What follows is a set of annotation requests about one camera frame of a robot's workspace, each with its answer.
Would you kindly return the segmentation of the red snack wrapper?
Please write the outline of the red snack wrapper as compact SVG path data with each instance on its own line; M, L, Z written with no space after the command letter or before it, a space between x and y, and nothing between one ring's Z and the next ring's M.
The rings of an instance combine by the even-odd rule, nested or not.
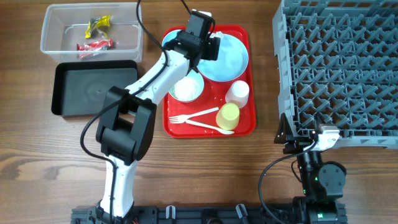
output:
M103 39L84 45L77 44L76 49L81 52L81 54L78 55L78 59L82 60L84 58L94 57L98 55L98 51L111 49L113 45L112 39Z

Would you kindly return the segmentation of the yellow plastic cup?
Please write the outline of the yellow plastic cup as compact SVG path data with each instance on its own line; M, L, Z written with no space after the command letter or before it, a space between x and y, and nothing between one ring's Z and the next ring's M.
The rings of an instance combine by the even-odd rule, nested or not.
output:
M234 130L239 123L240 110L234 103L226 103L216 115L217 125L224 130Z

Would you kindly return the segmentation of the white napkin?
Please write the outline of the white napkin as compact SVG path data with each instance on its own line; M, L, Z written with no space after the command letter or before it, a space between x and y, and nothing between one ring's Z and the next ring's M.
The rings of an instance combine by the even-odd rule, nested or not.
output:
M202 13L202 14L205 14L205 15L207 15L207 16L212 17L212 14L211 14L210 12L206 12L206 11L199 11L199 12ZM224 37L224 34L223 34L222 32L220 32L220 31L218 31L218 32L211 31L211 32L210 32L210 37L211 37L211 38L217 37L217 38L220 38L220 39L222 40L223 37Z

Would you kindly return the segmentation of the pile of white rice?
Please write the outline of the pile of white rice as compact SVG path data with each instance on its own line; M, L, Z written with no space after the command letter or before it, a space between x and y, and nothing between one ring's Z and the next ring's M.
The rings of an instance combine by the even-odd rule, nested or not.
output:
M174 85L172 95L179 101L192 101L200 94L200 86L195 79L185 77Z

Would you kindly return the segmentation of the yellow snack wrapper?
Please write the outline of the yellow snack wrapper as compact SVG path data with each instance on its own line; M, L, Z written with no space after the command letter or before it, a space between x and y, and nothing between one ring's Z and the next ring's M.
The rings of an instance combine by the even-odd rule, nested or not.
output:
M92 18L88 23L87 30L85 31L85 38L90 39L93 38L94 32L98 32L101 34L105 39L109 39L109 35L107 34L107 30L110 28L110 15Z

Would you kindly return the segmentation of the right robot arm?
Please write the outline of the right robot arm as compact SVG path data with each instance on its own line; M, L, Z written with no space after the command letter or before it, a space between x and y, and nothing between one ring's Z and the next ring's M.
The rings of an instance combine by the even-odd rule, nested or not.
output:
M285 114L280 116L274 139L284 144L284 154L297 159L297 177L303 187L303 197L294 197L285 223L347 223L345 205L338 202L343 196L346 168L334 161L324 162L322 152L331 149L340 137L340 130L332 124L315 121L315 129L308 137L294 136Z

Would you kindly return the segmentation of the pink plastic cup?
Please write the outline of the pink plastic cup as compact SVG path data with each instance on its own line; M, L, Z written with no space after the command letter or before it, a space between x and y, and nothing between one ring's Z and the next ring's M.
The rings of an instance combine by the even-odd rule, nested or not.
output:
M238 108L246 106L249 98L249 85L242 81L235 81L227 91L225 100L227 103L234 103Z

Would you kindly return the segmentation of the green bowl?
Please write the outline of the green bowl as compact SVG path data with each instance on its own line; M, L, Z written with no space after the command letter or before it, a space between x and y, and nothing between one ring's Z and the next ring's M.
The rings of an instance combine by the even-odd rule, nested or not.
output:
M169 90L169 94L179 102L189 103L195 101L202 94L204 87L205 82L202 75L191 70Z

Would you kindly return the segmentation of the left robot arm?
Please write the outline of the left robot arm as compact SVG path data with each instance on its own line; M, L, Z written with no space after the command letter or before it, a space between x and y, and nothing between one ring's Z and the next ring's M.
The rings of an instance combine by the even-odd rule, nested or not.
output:
M101 222L132 220L136 167L152 143L157 105L200 60L216 60L220 42L215 35L181 30L161 47L162 55L143 77L124 89L114 86L108 91L96 115L96 140L106 162L104 196L96 209Z

